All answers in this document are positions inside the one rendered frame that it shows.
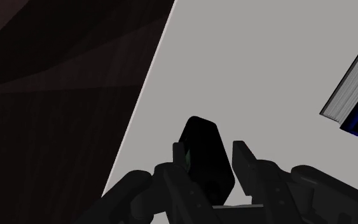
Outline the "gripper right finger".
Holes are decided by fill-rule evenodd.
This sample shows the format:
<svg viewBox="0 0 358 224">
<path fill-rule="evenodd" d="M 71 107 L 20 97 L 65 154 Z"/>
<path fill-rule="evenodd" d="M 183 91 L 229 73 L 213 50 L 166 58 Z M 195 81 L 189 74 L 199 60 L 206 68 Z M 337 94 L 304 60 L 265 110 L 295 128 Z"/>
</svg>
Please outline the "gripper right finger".
<svg viewBox="0 0 358 224">
<path fill-rule="evenodd" d="M 244 193 L 263 206 L 267 224 L 358 224 L 358 189 L 312 166 L 286 172 L 234 141 L 232 167 Z"/>
</svg>

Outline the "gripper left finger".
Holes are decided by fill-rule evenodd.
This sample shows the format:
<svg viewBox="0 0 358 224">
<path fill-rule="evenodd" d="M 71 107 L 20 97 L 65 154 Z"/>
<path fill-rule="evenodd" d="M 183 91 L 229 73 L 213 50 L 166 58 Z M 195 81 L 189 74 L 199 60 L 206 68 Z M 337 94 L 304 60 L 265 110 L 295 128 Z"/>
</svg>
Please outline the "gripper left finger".
<svg viewBox="0 0 358 224">
<path fill-rule="evenodd" d="M 166 213 L 169 224 L 221 224 L 200 187 L 185 170 L 184 144 L 172 146 L 173 161 L 154 173 L 128 172 L 80 218 L 78 224 L 151 224 Z"/>
</svg>

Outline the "black phone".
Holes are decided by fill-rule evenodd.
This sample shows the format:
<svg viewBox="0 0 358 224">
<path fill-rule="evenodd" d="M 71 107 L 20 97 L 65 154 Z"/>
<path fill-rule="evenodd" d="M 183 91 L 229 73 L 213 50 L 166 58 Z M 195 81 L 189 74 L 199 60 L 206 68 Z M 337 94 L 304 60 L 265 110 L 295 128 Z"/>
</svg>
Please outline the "black phone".
<svg viewBox="0 0 358 224">
<path fill-rule="evenodd" d="M 179 141 L 184 144 L 186 170 L 213 206 L 222 206 L 235 185 L 224 144 L 217 125 L 191 116 Z"/>
</svg>

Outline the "black book with grey pages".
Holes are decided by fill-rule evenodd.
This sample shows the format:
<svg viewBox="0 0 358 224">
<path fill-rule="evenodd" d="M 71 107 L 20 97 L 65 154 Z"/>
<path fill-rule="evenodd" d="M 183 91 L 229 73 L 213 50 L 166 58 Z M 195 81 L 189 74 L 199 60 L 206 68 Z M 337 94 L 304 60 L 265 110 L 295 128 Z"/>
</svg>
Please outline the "black book with grey pages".
<svg viewBox="0 0 358 224">
<path fill-rule="evenodd" d="M 320 115 L 342 124 L 358 103 L 358 54 L 320 111 Z"/>
</svg>

